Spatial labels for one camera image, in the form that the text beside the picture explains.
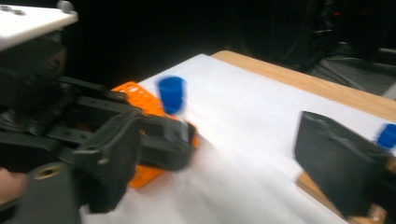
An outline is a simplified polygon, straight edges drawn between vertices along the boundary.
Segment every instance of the orange object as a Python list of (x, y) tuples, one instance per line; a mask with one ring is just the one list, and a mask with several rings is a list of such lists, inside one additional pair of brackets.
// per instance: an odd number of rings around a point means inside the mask
[[(124, 83), (114, 88), (113, 91), (124, 92), (127, 95), (128, 103), (141, 108), (145, 114), (165, 115), (162, 102), (135, 82)], [(191, 144), (198, 147), (199, 140), (196, 135), (193, 137)], [(162, 173), (162, 169), (137, 165), (134, 179), (129, 182), (128, 186), (133, 189), (140, 189)]]

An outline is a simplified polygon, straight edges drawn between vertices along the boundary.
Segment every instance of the metal bolt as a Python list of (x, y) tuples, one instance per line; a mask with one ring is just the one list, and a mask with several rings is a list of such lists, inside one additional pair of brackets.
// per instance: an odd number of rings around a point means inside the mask
[(62, 13), (71, 14), (74, 10), (73, 5), (68, 1), (59, 1), (57, 7), (62, 11)]
[(49, 70), (50, 71), (56, 71), (59, 67), (60, 62), (59, 61), (54, 61), (49, 65)]
[(24, 15), (26, 15), (26, 13), (25, 13), (24, 11), (18, 10), (18, 9), (12, 10), (12, 13), (14, 13), (14, 14), (17, 15), (17, 16), (24, 16)]
[(108, 159), (101, 159), (101, 160), (98, 161), (99, 165), (106, 165), (107, 163), (109, 163)]
[(8, 7), (8, 6), (0, 6), (0, 8), (1, 8), (2, 11), (10, 11), (10, 10), (12, 10), (12, 8)]

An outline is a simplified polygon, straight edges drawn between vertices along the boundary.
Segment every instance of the blue object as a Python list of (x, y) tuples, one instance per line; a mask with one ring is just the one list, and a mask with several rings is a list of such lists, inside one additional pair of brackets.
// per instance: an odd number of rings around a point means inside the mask
[(396, 145), (396, 124), (387, 124), (378, 136), (376, 144), (387, 150), (392, 149)]
[(158, 82), (163, 110), (166, 114), (176, 114), (183, 105), (184, 79), (165, 77)]

